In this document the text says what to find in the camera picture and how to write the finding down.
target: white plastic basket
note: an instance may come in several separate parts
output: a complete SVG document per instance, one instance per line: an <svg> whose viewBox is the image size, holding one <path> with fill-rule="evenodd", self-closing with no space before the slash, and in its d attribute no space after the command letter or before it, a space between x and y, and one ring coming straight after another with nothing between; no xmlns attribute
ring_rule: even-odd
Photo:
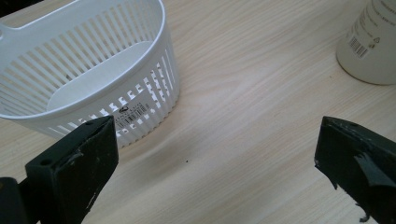
<svg viewBox="0 0 396 224"><path fill-rule="evenodd" d="M18 28L4 17L0 117L61 138L113 115L119 147L131 144L178 97L165 18L160 0L76 0Z"/></svg>

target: wooden table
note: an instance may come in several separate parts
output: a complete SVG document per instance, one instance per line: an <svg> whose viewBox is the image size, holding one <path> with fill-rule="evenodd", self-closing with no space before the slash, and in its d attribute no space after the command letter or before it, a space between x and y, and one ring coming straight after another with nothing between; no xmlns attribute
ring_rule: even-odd
<svg viewBox="0 0 396 224"><path fill-rule="evenodd" d="M358 81L335 59L365 2L164 0L179 100L120 150L84 223L359 223L314 153L323 116L396 141L396 87ZM4 119L0 133L0 176L19 181L55 142Z"/></svg>

